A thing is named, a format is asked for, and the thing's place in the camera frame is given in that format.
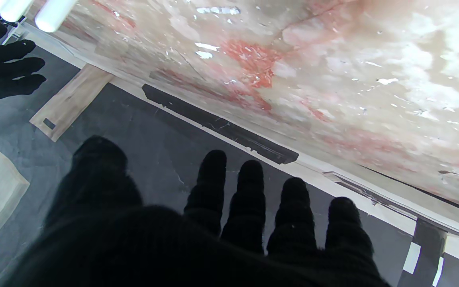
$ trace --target black glove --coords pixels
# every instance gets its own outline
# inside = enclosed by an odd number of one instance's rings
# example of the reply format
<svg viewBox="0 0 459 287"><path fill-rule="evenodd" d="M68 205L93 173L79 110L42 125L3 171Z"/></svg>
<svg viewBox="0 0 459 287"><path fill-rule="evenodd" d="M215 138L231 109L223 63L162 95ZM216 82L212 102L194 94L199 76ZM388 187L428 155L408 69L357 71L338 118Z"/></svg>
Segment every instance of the black glove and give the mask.
<svg viewBox="0 0 459 287"><path fill-rule="evenodd" d="M7 33L6 27L0 23L0 39ZM31 94L46 78L42 75L32 75L44 65L40 58L25 58L17 60L35 49L36 44L30 40L22 40L8 45L0 45L0 98L16 96L18 94Z"/></svg>

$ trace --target gray floor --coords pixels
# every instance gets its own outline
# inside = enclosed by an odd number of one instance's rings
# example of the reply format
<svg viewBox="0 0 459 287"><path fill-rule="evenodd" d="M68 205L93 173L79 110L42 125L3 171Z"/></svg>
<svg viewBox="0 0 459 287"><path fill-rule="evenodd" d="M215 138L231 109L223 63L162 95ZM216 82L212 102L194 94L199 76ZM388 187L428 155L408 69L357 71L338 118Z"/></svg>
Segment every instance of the gray floor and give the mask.
<svg viewBox="0 0 459 287"><path fill-rule="evenodd" d="M48 81L30 96L0 100L0 151L31 183L18 207L0 230L0 279L40 233L55 187L66 174L75 149L87 137L98 134L116 142L129 157L129 170L147 204L162 204L181 211L193 187L204 155L222 149L228 155L228 179L223 222L235 192L240 165L252 157L134 96L107 85L94 102L54 143L29 119L78 72L76 67L37 48L33 55L46 60L40 71ZM273 230L279 207L280 187L288 178L264 164L267 223L264 241ZM327 211L332 196L309 187L315 213L318 245L324 244ZM364 228L375 244L375 260L381 274L396 286L412 237L361 212Z"/></svg>

